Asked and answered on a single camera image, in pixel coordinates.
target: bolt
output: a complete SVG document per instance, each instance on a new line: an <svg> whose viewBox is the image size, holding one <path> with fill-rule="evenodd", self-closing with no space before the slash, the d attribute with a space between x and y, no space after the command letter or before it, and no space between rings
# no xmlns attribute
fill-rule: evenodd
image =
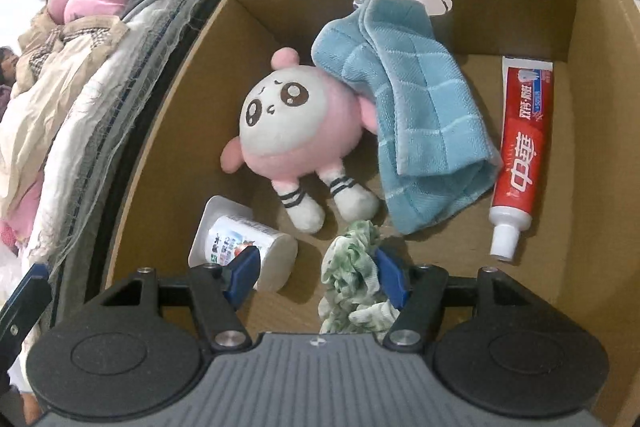
<svg viewBox="0 0 640 427"><path fill-rule="evenodd" d="M219 279L222 277L222 266L218 263L205 263L202 265L205 270L208 270L209 273L214 277L214 279Z"/></svg>
<svg viewBox="0 0 640 427"><path fill-rule="evenodd" d="M226 330L221 331L214 339L216 344L223 347L239 347L244 344L246 335L242 331Z"/></svg>
<svg viewBox="0 0 640 427"><path fill-rule="evenodd" d="M321 347L321 346L324 346L324 344L326 344L326 340L322 337L316 337L314 339L311 339L309 341L309 344L311 344L314 347Z"/></svg>
<svg viewBox="0 0 640 427"><path fill-rule="evenodd" d="M420 342L420 333L414 330L396 330L391 332L389 340L396 346L413 346Z"/></svg>

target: white plush foot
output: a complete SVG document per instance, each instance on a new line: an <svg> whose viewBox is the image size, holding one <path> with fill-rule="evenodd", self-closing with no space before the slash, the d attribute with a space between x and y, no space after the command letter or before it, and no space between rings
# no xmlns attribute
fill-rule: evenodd
<svg viewBox="0 0 640 427"><path fill-rule="evenodd" d="M375 194L358 185L351 178L331 188L338 212L347 223L371 219L376 215L380 200Z"/></svg>
<svg viewBox="0 0 640 427"><path fill-rule="evenodd" d="M316 233L324 225L324 210L302 188L280 196L289 218L300 232Z"/></svg>

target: metal screw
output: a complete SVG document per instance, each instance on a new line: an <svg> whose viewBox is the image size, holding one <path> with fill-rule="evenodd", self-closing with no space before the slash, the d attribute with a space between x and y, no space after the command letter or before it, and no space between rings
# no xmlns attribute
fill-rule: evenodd
<svg viewBox="0 0 640 427"><path fill-rule="evenodd" d="M326 344L326 340L322 337L316 337L314 339L311 339L309 341L309 344L311 344L314 347L321 347L321 346L324 346L324 344Z"/></svg>
<svg viewBox="0 0 640 427"><path fill-rule="evenodd" d="M413 346L420 342L420 333L414 330L396 330L391 332L389 340L396 346Z"/></svg>
<svg viewBox="0 0 640 427"><path fill-rule="evenodd" d="M246 335L242 331L226 330L218 333L214 340L223 347L238 347L244 344Z"/></svg>

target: green and white cloth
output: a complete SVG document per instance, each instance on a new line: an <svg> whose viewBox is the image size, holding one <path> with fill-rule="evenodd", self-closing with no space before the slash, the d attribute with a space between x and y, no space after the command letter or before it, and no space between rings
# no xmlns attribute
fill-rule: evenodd
<svg viewBox="0 0 640 427"><path fill-rule="evenodd" d="M356 221L329 245L321 281L328 286L318 304L320 333L366 333L383 337L400 312L380 289L374 261L380 233L370 221Z"/></svg>

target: white bag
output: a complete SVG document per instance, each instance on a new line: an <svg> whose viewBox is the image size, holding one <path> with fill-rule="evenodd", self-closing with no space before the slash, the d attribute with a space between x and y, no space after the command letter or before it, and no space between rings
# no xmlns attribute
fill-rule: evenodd
<svg viewBox="0 0 640 427"><path fill-rule="evenodd" d="M9 300L21 280L20 260L7 245L0 242L0 308Z"/></svg>

